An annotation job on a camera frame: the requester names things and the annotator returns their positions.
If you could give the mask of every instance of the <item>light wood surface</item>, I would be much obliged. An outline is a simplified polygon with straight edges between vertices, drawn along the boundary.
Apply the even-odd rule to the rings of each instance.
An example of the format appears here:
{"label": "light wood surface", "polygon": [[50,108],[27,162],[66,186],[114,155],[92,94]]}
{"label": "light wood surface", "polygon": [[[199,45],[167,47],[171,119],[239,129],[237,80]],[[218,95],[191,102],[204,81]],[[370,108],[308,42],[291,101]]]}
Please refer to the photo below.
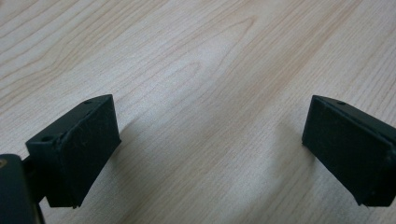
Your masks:
{"label": "light wood surface", "polygon": [[396,223],[301,144],[311,96],[396,126],[396,1],[0,1],[0,153],[112,93],[122,144],[48,223]]}

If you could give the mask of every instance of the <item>black object edge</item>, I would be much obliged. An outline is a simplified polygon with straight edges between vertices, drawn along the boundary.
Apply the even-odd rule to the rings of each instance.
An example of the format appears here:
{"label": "black object edge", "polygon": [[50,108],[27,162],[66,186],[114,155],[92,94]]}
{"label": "black object edge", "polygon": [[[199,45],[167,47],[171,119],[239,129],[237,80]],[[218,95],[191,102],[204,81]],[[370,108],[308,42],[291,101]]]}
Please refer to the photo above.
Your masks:
{"label": "black object edge", "polygon": [[81,206],[119,144],[112,95],[77,105],[26,142],[51,207]]}
{"label": "black object edge", "polygon": [[396,195],[396,129],[344,102],[314,95],[303,145],[358,204],[391,205]]}

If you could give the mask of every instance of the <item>wood grain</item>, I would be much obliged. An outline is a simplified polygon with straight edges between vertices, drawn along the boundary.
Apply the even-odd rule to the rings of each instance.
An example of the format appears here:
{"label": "wood grain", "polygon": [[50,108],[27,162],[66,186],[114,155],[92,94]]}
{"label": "wood grain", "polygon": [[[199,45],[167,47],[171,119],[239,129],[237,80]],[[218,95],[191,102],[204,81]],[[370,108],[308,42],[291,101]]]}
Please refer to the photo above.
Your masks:
{"label": "wood grain", "polygon": [[396,126],[396,1],[0,1],[0,153],[112,93],[121,146],[48,223],[395,223],[302,147],[312,94]]}

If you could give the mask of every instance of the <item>black plastic part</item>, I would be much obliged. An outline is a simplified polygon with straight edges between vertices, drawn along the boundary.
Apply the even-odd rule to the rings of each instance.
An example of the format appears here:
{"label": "black plastic part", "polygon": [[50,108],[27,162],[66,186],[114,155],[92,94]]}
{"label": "black plastic part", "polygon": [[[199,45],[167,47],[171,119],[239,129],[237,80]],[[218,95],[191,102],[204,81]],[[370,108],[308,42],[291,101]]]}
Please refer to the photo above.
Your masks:
{"label": "black plastic part", "polygon": [[26,142],[51,207],[81,206],[119,144],[112,95],[81,103]]}
{"label": "black plastic part", "polygon": [[396,195],[396,129],[344,102],[313,96],[303,145],[358,204],[391,205]]}
{"label": "black plastic part", "polygon": [[39,175],[30,156],[22,161],[22,166],[32,199],[39,203],[46,196],[46,180]]}
{"label": "black plastic part", "polygon": [[17,155],[0,155],[0,223],[44,223]]}

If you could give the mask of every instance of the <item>screw hole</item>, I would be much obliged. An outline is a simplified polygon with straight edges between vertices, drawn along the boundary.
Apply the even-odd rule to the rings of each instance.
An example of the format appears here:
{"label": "screw hole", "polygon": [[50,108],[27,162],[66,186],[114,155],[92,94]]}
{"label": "screw hole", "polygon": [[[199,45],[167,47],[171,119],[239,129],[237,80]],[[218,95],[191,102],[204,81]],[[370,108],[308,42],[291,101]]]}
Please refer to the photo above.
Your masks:
{"label": "screw hole", "polygon": [[41,138],[42,142],[49,142],[50,140],[53,140],[55,137],[54,136],[45,136]]}
{"label": "screw hole", "polygon": [[5,166],[7,164],[7,161],[4,159],[0,159],[0,168],[2,168],[3,166]]}

